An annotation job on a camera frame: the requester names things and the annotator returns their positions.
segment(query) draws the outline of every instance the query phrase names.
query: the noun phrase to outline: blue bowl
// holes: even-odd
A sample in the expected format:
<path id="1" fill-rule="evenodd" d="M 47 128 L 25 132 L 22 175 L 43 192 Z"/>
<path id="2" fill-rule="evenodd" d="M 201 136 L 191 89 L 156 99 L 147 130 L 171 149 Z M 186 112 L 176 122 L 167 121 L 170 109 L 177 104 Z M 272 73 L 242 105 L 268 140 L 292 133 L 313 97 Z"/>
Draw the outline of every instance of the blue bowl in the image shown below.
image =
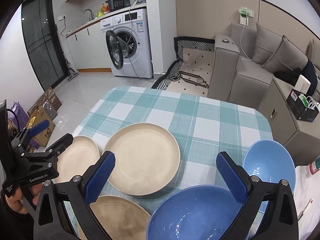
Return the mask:
<path id="1" fill-rule="evenodd" d="M 218 240 L 241 207 L 226 188 L 186 188 L 165 200 L 153 213 L 147 240 Z"/>
<path id="2" fill-rule="evenodd" d="M 281 179 L 289 182 L 292 193 L 296 185 L 296 171 L 288 151 L 273 140 L 260 140 L 251 145 L 244 157 L 242 167 L 250 175 L 262 181 L 279 183 Z M 268 202 L 262 202 L 259 212 L 264 213 Z"/>

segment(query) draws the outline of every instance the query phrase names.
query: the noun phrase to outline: cabinet handle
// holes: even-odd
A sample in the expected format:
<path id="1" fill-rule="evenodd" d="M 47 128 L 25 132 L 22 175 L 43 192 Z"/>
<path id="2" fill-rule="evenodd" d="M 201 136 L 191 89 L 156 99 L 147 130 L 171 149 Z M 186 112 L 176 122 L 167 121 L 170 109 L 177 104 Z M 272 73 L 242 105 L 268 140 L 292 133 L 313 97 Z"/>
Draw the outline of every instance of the cabinet handle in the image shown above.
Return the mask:
<path id="1" fill-rule="evenodd" d="M 274 119 L 274 117 L 276 116 L 277 113 L 278 113 L 278 111 L 276 109 L 273 109 L 272 114 L 270 116 L 271 120 Z"/>

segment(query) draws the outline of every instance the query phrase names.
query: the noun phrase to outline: small beige plate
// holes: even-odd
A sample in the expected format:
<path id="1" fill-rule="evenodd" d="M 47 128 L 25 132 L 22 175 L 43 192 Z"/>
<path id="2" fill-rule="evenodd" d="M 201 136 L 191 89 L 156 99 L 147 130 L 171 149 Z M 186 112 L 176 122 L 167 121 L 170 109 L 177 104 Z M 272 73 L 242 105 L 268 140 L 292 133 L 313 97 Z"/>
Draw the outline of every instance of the small beige plate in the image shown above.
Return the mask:
<path id="1" fill-rule="evenodd" d="M 113 240 L 146 240 L 150 215 L 136 203 L 117 196 L 100 196 L 90 208 Z M 80 226 L 82 240 L 87 238 Z"/>
<path id="2" fill-rule="evenodd" d="M 99 149 L 92 139 L 87 136 L 74 137 L 73 143 L 58 157 L 59 177 L 54 182 L 67 182 L 75 175 L 83 175 L 99 158 Z"/>
<path id="3" fill-rule="evenodd" d="M 105 150 L 116 156 L 109 182 L 129 195 L 147 195 L 164 186 L 176 174 L 180 149 L 166 129 L 151 123 L 135 123 L 116 132 Z"/>

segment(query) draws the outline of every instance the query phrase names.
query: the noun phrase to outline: open washing machine door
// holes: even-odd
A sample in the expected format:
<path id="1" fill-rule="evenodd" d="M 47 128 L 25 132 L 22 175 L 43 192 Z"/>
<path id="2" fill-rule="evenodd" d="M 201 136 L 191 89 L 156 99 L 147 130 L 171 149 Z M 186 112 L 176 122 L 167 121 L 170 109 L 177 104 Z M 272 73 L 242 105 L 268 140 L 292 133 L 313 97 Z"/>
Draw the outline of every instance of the open washing machine door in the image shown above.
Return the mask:
<path id="1" fill-rule="evenodd" d="M 129 54 L 128 45 L 114 31 L 106 32 L 108 51 L 113 65 L 117 70 L 123 67 L 123 58 Z"/>

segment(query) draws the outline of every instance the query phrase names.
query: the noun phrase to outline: gray floor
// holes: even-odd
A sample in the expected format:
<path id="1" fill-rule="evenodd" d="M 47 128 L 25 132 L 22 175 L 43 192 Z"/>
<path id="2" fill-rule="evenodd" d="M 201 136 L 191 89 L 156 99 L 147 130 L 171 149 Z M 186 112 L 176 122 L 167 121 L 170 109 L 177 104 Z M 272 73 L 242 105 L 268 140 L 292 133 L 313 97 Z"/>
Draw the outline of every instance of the gray floor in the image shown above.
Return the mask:
<path id="1" fill-rule="evenodd" d="M 72 133 L 91 108 L 111 89 L 118 86 L 151 88 L 153 82 L 139 78 L 115 77 L 112 73 L 80 73 L 56 92 L 62 106 L 58 110 L 58 116 L 53 120 L 56 127 L 47 146 L 66 133 Z"/>

